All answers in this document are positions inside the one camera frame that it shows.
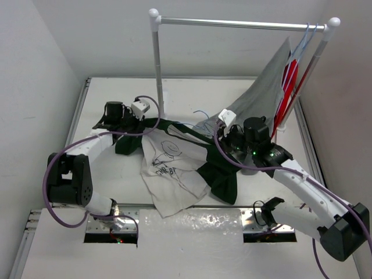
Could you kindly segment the light blue wire hanger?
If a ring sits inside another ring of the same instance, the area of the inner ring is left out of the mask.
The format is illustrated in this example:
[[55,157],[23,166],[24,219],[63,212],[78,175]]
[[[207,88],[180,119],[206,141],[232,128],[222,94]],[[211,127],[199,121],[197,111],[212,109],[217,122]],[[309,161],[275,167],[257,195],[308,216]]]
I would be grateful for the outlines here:
[[217,114],[212,115],[205,110],[197,109],[186,116],[179,117],[179,120],[175,120],[175,122],[185,125],[203,136],[212,138],[216,127]]

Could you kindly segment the white and green t-shirt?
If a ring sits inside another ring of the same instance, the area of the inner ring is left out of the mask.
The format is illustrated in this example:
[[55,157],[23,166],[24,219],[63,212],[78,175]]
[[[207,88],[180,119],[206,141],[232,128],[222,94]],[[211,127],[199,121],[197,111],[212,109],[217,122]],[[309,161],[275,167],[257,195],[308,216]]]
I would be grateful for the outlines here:
[[139,124],[139,137],[121,137],[118,155],[142,149],[140,175],[162,217],[200,202],[207,194],[233,205],[239,168],[222,157],[212,138],[171,120],[150,118]]

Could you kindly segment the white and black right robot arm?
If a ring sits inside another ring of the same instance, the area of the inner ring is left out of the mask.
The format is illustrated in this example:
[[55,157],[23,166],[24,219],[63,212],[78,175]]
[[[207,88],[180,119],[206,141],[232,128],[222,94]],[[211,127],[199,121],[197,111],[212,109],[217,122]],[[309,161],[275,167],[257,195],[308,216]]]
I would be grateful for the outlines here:
[[223,110],[214,129],[214,143],[226,161],[240,169],[267,174],[294,193],[309,210],[273,197],[260,207],[258,225],[285,224],[310,236],[335,260],[345,261],[365,242],[371,243],[370,212],[362,203],[341,199],[315,180],[282,146],[272,142],[265,117],[250,117],[243,129],[236,115]]

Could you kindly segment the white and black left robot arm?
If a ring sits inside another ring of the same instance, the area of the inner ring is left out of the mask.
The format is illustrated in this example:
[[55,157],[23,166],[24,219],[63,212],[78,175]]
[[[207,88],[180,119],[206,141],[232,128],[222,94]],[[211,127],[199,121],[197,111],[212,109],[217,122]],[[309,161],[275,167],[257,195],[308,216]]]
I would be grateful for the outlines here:
[[150,104],[139,98],[131,106],[107,102],[101,119],[88,134],[92,139],[63,152],[51,167],[46,180],[48,201],[79,206],[98,216],[110,215],[114,201],[94,191],[90,165],[122,133],[138,134],[140,121],[149,108]]

